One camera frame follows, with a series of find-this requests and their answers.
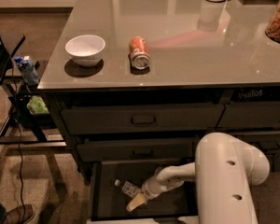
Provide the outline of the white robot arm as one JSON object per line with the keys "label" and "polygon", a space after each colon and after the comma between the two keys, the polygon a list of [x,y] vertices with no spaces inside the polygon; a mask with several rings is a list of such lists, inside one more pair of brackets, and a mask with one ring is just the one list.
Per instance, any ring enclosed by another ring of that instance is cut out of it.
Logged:
{"label": "white robot arm", "polygon": [[199,141],[194,162],[156,171],[127,210],[193,181],[199,224],[259,224],[250,187],[262,184],[269,172],[258,148],[229,134],[209,133]]}

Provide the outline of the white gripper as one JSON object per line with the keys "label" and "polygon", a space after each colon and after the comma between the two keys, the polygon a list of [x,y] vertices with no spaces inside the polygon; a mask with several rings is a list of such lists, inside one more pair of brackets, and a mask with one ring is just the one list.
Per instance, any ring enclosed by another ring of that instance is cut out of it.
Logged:
{"label": "white gripper", "polygon": [[155,176],[147,179],[142,185],[142,193],[136,194],[127,204],[126,210],[132,212],[139,206],[146,204],[147,200],[153,200],[163,194],[164,192],[177,189],[184,184],[183,181],[172,181],[169,183],[160,183]]}

